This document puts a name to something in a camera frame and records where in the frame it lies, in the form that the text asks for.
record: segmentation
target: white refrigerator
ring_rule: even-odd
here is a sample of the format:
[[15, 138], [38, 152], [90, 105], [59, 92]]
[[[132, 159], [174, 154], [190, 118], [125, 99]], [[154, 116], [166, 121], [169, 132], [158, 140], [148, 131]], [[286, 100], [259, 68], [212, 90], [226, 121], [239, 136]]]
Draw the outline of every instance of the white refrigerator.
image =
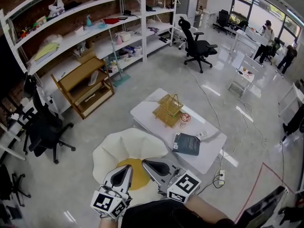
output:
[[198, 0], [179, 0], [181, 4], [176, 5], [177, 14], [187, 14], [191, 26], [194, 24], [195, 12], [198, 5]]

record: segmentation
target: white chair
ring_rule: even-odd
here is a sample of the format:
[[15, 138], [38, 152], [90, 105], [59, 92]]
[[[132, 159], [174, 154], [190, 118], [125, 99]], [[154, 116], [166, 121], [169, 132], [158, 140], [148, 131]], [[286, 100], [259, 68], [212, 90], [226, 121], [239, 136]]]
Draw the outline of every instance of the white chair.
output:
[[[234, 75], [228, 90], [230, 90], [232, 87], [238, 88], [241, 91], [239, 96], [241, 99], [244, 94], [263, 77], [264, 74], [265, 67], [248, 57], [246, 54], [240, 66], [237, 68], [236, 74]], [[237, 78], [241, 78], [242, 82], [245, 79], [246, 85], [243, 85], [237, 81]]]
[[[93, 176], [99, 184], [102, 184], [106, 174], [115, 169], [122, 161], [160, 158], [167, 153], [168, 150], [163, 141], [137, 128], [112, 133], [93, 151]], [[135, 172], [138, 170], [133, 169], [133, 177], [137, 175]], [[136, 190], [129, 190], [129, 194], [133, 198], [130, 206], [162, 198], [162, 195], [158, 193], [157, 183], [150, 179], [145, 186]]]
[[[178, 38], [178, 42], [180, 42], [180, 45], [179, 45], [179, 50], [181, 50], [182, 46], [186, 44], [186, 35], [184, 34], [184, 32], [182, 31], [181, 27], [179, 26], [179, 21], [181, 19], [181, 17], [188, 21], [188, 17], [186, 14], [181, 14], [181, 13], [178, 13], [175, 15], [175, 21], [174, 21], [174, 33], [173, 35], [175, 37]], [[191, 33], [193, 34], [194, 32], [197, 32], [198, 29], [197, 28], [194, 28], [191, 26], [190, 28], [190, 31]]]

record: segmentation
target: red floor line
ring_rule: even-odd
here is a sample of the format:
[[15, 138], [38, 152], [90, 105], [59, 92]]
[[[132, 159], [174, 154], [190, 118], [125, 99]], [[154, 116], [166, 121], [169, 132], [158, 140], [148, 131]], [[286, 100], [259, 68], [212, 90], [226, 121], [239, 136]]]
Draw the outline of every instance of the red floor line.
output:
[[[241, 215], [242, 212], [244, 211], [244, 209], [245, 209], [246, 205], [248, 204], [248, 201], [249, 201], [249, 199], [250, 199], [250, 197], [251, 197], [251, 195], [252, 195], [254, 189], [256, 188], [257, 181], [258, 181], [258, 179], [259, 179], [259, 177], [260, 177], [260, 175], [261, 175], [263, 166], [266, 166], [266, 167], [267, 167], [267, 168], [268, 168], [268, 169], [269, 169], [269, 170], [270, 170], [270, 171], [271, 171], [279, 180], [282, 181], [282, 179], [279, 177], [279, 175], [276, 174], [275, 171], [274, 171], [273, 169], [271, 169], [268, 165], [266, 165], [266, 164], [263, 162], [262, 165], [261, 165], [260, 171], [259, 171], [259, 173], [258, 173], [258, 176], [257, 176], [257, 178], [256, 178], [256, 182], [255, 182], [255, 184], [254, 184], [254, 186], [253, 186], [253, 188], [252, 188], [252, 190], [251, 190], [251, 193], [250, 193], [250, 195], [248, 196], [248, 198], [247, 198], [247, 200], [246, 200], [246, 203], [244, 204], [242, 210], [240, 211], [240, 213], [238, 214], [237, 218], [235, 219], [235, 221], [234, 221], [235, 223], [237, 222], [238, 218], [240, 217], [240, 215]], [[290, 191], [292, 194], [294, 194], [294, 192], [290, 189], [290, 187], [288, 187], [288, 186], [286, 185], [285, 182], [284, 182], [284, 184], [285, 184], [285, 186], [289, 189], [289, 191]]]
[[248, 204], [248, 201], [249, 201], [249, 199], [250, 199], [250, 197], [251, 197], [251, 195], [252, 195], [252, 193], [253, 193], [253, 190], [255, 189], [255, 187], [256, 187], [256, 185], [257, 185], [257, 180], [258, 180], [258, 178], [259, 178], [260, 175], [261, 175], [262, 168], [263, 168], [263, 164], [261, 165], [260, 171], [259, 171], [258, 176], [257, 176], [257, 178], [256, 178], [256, 182], [255, 182], [255, 184], [254, 184], [254, 186], [253, 186], [253, 188], [252, 188], [252, 190], [251, 190], [250, 195], [248, 196], [248, 198], [247, 198], [247, 200], [246, 200], [246, 203], [244, 204], [242, 210], [240, 211], [240, 213], [238, 214], [237, 218], [236, 218], [235, 221], [234, 221], [235, 223], [236, 223], [236, 221], [238, 220], [238, 218], [240, 217], [241, 213], [244, 211], [245, 206]]
[[[278, 174], [275, 173], [275, 171], [273, 169], [271, 169], [268, 165], [266, 165], [264, 162], [262, 163], [262, 165], [266, 166], [274, 175], [277, 176], [278, 179], [280, 179], [281, 181], [283, 181]], [[288, 187], [288, 185], [284, 182], [284, 185], [289, 189], [289, 191], [294, 194], [294, 192], [291, 190], [290, 187]]]

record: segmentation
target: gray concrete floor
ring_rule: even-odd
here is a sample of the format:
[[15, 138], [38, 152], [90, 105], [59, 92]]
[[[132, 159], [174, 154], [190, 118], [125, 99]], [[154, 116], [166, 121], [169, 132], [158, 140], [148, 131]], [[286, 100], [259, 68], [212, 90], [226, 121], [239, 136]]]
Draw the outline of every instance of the gray concrete floor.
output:
[[[262, 82], [263, 87], [260, 87], [260, 97], [249, 92], [243, 98], [244, 102], [253, 107], [251, 116], [263, 134], [268, 149], [266, 150], [258, 129], [247, 118], [245, 123], [243, 115], [236, 109], [239, 106], [247, 112], [250, 107], [247, 106], [246, 109], [244, 104], [227, 90], [235, 73], [234, 66], [241, 62], [244, 53], [250, 54], [250, 49], [240, 44], [237, 52], [229, 56], [227, 48], [233, 42], [229, 35], [218, 33], [211, 28], [201, 31], [205, 32], [205, 35], [200, 39], [218, 44], [217, 50], [220, 53], [208, 58], [214, 65], [212, 69], [203, 64], [204, 73], [200, 74], [197, 62], [184, 66], [184, 49], [178, 50], [176, 46], [164, 47], [149, 55], [147, 62], [130, 66], [125, 73], [131, 78], [116, 88], [115, 95], [87, 119], [81, 120], [74, 110], [65, 112], [66, 121], [73, 122], [75, 126], [66, 131], [63, 140], [74, 145], [77, 150], [71, 152], [65, 147], [58, 147], [58, 165], [52, 162], [51, 151], [39, 158], [30, 152], [24, 162], [13, 157], [6, 159], [9, 170], [26, 174], [22, 187], [32, 196], [31, 199], [24, 199], [26, 207], [21, 208], [24, 220], [20, 227], [98, 227], [99, 217], [90, 208], [93, 192], [98, 188], [98, 183], [92, 176], [92, 152], [108, 134], [132, 127], [130, 111], [156, 89], [163, 88], [171, 94], [177, 93], [180, 101], [218, 128], [217, 118], [206, 96], [186, 67], [197, 77], [200, 85], [207, 85], [220, 94], [218, 96], [209, 89], [204, 89], [218, 114], [221, 130], [227, 136], [224, 151], [238, 162], [235, 167], [224, 160], [225, 185], [221, 189], [215, 189], [211, 185], [200, 196], [235, 220], [253, 189], [262, 163], [268, 165], [279, 177], [282, 176], [282, 147], [279, 145], [283, 137], [282, 123], [289, 121], [293, 111], [287, 111], [279, 118], [278, 101], [288, 91], [291, 83], [276, 74], [274, 66], [265, 63], [266, 74]], [[245, 136], [247, 125], [246, 137], [233, 152]], [[22, 146], [23, 142], [16, 144], [14, 149], [22, 152]], [[283, 206], [293, 203], [295, 197], [292, 192], [298, 188], [303, 158], [302, 134], [296, 132], [287, 138], [284, 154], [284, 181], [291, 192], [284, 198], [284, 203], [281, 204]], [[198, 175], [202, 185], [211, 183], [215, 171], [219, 168], [219, 163], [216, 162], [206, 175]], [[248, 204], [263, 198], [280, 184], [282, 182], [273, 172], [263, 168]], [[67, 212], [76, 222], [69, 221], [65, 216]]]

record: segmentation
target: book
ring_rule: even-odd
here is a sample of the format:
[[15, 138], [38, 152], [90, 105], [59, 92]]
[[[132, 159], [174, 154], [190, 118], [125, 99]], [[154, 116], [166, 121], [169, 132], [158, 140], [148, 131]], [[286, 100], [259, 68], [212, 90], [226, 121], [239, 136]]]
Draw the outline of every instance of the book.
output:
[[198, 156], [200, 152], [200, 139], [185, 133], [176, 133], [172, 151]]

